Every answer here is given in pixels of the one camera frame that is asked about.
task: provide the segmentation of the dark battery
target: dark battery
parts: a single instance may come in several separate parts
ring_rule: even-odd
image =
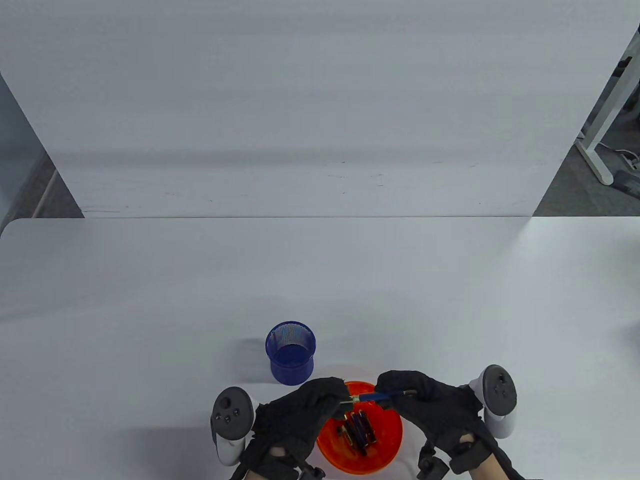
[[[356,449],[363,456],[367,456],[367,439],[366,437],[362,437],[362,435],[356,430],[355,425],[353,423],[352,418],[348,418],[344,423],[344,428],[351,435],[353,439],[353,443],[355,444]]]
[[[371,422],[369,422],[369,417],[364,410],[360,410],[359,413],[360,420],[362,420],[362,424],[364,425],[364,429],[367,432],[367,440],[370,444],[375,444],[378,439],[376,438],[376,432],[373,430],[371,426]]]

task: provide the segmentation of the white table surface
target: white table surface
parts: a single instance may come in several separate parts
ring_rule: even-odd
[[[640,219],[19,220],[0,237],[0,465],[12,480],[224,479],[208,418],[315,331],[314,376],[507,367],[528,478],[640,472]],[[424,437],[374,478],[413,479]],[[312,462],[345,478],[317,451]]]
[[[15,0],[0,70],[87,217],[527,216],[638,18],[637,0]]]

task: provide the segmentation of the orange bowl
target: orange bowl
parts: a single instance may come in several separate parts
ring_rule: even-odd
[[[363,381],[346,383],[351,395],[373,392],[373,385]],[[349,446],[347,440],[338,435],[344,423],[330,419],[318,437],[318,448],[335,468],[352,475],[369,475],[379,472],[391,463],[402,445],[402,419],[394,410],[382,410],[374,402],[357,403],[354,411],[364,410],[376,433],[377,442],[367,447],[363,456]]]

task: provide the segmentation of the black glove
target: black glove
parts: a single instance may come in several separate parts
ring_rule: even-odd
[[[378,377],[377,392],[396,390],[418,392],[416,396],[392,397],[388,406],[414,423],[431,443],[451,457],[454,473],[477,468],[494,454],[510,480],[524,480],[478,416],[483,405],[468,385],[452,387],[415,371],[392,370]],[[476,437],[475,444],[460,444],[460,438],[467,433]]]
[[[253,440],[240,456],[241,466],[236,473],[251,470],[269,480],[297,479],[298,473],[293,468],[306,465],[320,430],[327,420],[339,416],[340,401],[348,398],[344,380],[318,378],[260,405],[255,412]],[[284,448],[286,456],[270,455],[272,447]]]

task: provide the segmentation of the gray carpet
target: gray carpet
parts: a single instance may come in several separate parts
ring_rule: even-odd
[[[589,116],[588,123],[598,113],[616,81],[617,79],[609,81]],[[640,152],[638,110],[639,108],[632,112],[621,112],[604,136],[603,143],[612,148]],[[626,170],[634,175],[640,175],[640,171],[631,170],[618,154],[604,147],[598,147],[597,150],[613,173]],[[640,215],[640,200],[598,182],[578,150],[572,147],[534,215],[637,216]]]

